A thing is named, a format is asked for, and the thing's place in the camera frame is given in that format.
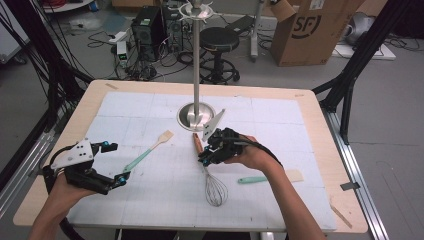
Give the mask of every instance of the stool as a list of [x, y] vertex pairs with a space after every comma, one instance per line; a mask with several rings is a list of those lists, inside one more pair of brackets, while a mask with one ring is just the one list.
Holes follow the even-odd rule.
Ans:
[[[234, 81], [240, 79], [240, 74], [234, 65], [230, 61], [221, 58], [222, 53], [231, 52], [237, 48], [239, 43], [237, 33], [231, 29], [211, 27], [200, 32], [200, 47], [214, 56], [200, 63], [200, 68], [210, 71], [207, 76], [200, 74], [200, 78], [202, 79], [200, 83], [208, 81], [213, 84], [227, 84], [227, 81], [231, 78]], [[213, 68], [205, 66], [210, 61], [213, 61]], [[231, 75], [224, 77], [224, 73], [231, 73]]]

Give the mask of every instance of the green handle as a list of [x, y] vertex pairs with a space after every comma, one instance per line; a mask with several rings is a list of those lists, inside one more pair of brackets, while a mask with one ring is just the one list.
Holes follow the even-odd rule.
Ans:
[[264, 181], [268, 181], [268, 179], [265, 176], [240, 178], [237, 182], [240, 184], [247, 184], [247, 183], [257, 183], [257, 182], [264, 182]]
[[147, 149], [147, 151], [145, 151], [143, 154], [141, 154], [138, 158], [136, 158], [134, 161], [132, 161], [130, 164], [128, 164], [127, 166], [125, 166], [124, 171], [122, 171], [123, 173], [125, 172], [129, 172], [131, 171], [139, 162], [141, 162], [141, 160], [143, 160], [143, 158], [145, 158], [150, 152], [152, 151], [152, 149]]

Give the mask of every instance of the wooden table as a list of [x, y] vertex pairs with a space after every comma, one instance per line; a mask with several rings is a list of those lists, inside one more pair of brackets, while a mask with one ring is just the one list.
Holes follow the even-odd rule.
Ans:
[[[96, 80], [90, 84], [52, 152], [75, 144], [85, 136], [104, 96], [110, 91], [192, 95], [193, 86], [191, 84]], [[340, 187], [341, 184], [349, 182], [349, 178], [312, 91], [201, 85], [200, 93], [210, 96], [237, 95], [297, 101], [330, 199], [330, 205], [334, 211], [336, 232], [363, 233], [368, 230], [355, 193], [352, 190], [343, 191]], [[47, 193], [43, 179], [38, 177], [15, 214], [14, 223], [16, 225], [32, 225], [46, 198]]]

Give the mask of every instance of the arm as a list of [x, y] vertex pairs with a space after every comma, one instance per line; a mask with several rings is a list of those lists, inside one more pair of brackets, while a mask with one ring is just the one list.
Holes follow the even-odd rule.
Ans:
[[246, 167], [262, 171], [267, 177], [291, 240], [325, 239], [317, 222], [290, 183], [284, 168], [264, 151], [247, 146], [243, 153], [225, 163], [242, 163]]
[[81, 198], [93, 193], [92, 191], [69, 185], [66, 182], [65, 176], [60, 174], [43, 208], [32, 225], [28, 239], [54, 239], [60, 222], [66, 217], [69, 210]]

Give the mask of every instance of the whisk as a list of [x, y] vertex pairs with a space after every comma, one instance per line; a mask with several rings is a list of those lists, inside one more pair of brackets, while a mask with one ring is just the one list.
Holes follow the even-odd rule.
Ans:
[[[194, 145], [197, 153], [203, 151], [202, 144], [200, 143], [199, 136], [197, 133], [193, 133]], [[211, 206], [219, 207], [225, 203], [228, 198], [227, 186], [217, 177], [209, 173], [209, 170], [203, 166], [203, 172], [205, 173], [205, 195], [206, 200]]]

